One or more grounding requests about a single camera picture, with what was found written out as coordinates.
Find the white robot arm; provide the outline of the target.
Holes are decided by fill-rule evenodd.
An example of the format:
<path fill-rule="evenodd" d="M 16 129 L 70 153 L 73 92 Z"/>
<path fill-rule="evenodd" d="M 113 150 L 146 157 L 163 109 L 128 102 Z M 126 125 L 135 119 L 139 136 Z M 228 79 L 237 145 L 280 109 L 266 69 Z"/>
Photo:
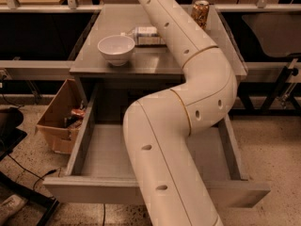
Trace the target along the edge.
<path fill-rule="evenodd" d="M 222 50 L 175 0 L 138 0 L 185 81 L 132 103 L 123 134 L 153 226 L 224 226 L 186 146 L 226 117 L 237 92 Z"/>

